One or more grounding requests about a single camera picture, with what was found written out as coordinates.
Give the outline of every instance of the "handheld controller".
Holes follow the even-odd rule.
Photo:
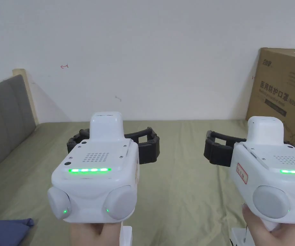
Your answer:
[[[48,199],[66,222],[122,222],[135,210],[138,180],[138,143],[124,137],[120,113],[100,112],[91,118],[89,139],[54,170]],[[131,244],[132,227],[122,226],[120,246]]]
[[[273,117],[252,117],[247,139],[208,131],[204,156],[230,167],[230,175],[251,211],[269,231],[278,223],[295,224],[295,147],[284,144],[283,123]],[[215,139],[226,140],[220,145]],[[255,245],[249,230],[233,228],[232,243]]]

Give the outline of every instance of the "finger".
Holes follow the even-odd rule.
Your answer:
[[[102,233],[104,224],[96,223],[96,224],[90,224],[90,226],[95,234],[100,235]]]
[[[242,206],[242,214],[256,245],[262,244],[262,242],[270,242],[273,239],[262,220],[254,215],[246,204]]]
[[[119,242],[121,223],[104,224],[101,237],[108,242]]]

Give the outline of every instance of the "bed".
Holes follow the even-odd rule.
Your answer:
[[[244,120],[125,121],[125,133],[152,127],[160,136],[156,163],[140,166],[138,201],[125,221],[133,246],[230,246],[230,229],[245,227],[241,196],[228,169],[203,156],[206,131],[245,137]],[[44,123],[0,163],[0,220],[33,218],[22,245],[69,244],[69,225],[52,214],[51,173],[67,155],[66,142],[88,122]]]

